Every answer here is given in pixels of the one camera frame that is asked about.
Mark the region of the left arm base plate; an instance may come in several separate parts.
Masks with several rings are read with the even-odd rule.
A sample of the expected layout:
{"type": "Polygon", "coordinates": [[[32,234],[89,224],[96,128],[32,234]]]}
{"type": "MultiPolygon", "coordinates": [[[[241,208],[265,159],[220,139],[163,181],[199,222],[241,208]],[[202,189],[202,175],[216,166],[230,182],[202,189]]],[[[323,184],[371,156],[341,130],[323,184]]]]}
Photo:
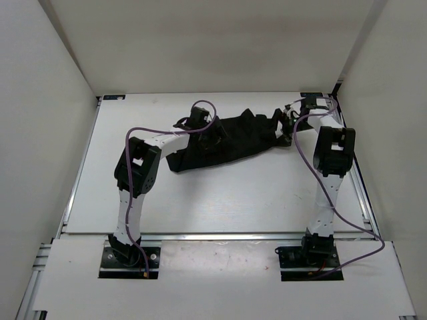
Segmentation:
{"type": "Polygon", "coordinates": [[[158,279],[161,260],[161,247],[142,247],[147,255],[148,269],[146,272],[145,260],[141,251],[131,254],[130,259],[120,255],[109,245],[103,248],[98,277],[100,279],[158,279]]]}

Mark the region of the black skirt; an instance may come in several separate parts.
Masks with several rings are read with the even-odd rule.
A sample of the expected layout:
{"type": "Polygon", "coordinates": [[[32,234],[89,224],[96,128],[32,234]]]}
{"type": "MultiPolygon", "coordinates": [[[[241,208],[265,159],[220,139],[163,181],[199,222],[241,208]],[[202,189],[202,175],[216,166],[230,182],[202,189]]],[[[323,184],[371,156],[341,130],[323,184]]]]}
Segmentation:
{"type": "Polygon", "coordinates": [[[179,173],[186,170],[213,167],[251,157],[276,146],[278,124],[272,117],[253,114],[250,109],[237,117],[220,119],[227,133],[227,142],[213,151],[200,151],[188,145],[166,157],[169,169],[179,173]]]}

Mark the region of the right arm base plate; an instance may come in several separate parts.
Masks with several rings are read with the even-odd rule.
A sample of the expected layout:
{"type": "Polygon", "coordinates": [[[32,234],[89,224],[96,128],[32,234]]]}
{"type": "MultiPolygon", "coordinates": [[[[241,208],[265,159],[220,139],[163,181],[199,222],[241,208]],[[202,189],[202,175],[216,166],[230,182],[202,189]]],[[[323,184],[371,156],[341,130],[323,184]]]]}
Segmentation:
{"type": "Polygon", "coordinates": [[[280,245],[278,255],[282,281],[342,281],[334,237],[304,235],[300,245],[280,245]]]}

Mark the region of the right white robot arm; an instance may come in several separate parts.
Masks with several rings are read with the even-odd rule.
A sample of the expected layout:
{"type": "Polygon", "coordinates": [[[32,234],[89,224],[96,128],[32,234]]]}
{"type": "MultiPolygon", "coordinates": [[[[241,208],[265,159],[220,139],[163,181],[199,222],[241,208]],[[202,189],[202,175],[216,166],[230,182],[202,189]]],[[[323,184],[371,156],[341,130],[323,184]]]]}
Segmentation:
{"type": "Polygon", "coordinates": [[[347,129],[333,116],[333,110],[317,103],[317,97],[305,97],[284,107],[280,123],[282,136],[294,143],[308,169],[318,181],[314,218],[302,238],[300,260],[313,267],[333,255],[334,208],[339,188],[352,167],[356,132],[347,129]],[[302,153],[296,133],[314,129],[317,133],[312,162],[302,153]]]}

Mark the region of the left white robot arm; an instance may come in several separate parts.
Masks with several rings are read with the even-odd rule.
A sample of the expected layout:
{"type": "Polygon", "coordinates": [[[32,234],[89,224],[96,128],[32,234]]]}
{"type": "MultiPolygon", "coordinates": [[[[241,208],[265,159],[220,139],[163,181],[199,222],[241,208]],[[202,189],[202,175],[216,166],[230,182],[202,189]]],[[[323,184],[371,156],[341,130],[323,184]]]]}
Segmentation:
{"type": "Polygon", "coordinates": [[[155,184],[161,160],[186,149],[191,138],[209,133],[217,118],[215,105],[199,100],[191,106],[190,115],[169,131],[132,127],[126,133],[125,148],[114,170],[120,200],[117,227],[108,236],[116,259],[125,267],[143,267],[149,273],[140,221],[145,196],[155,184]]]}

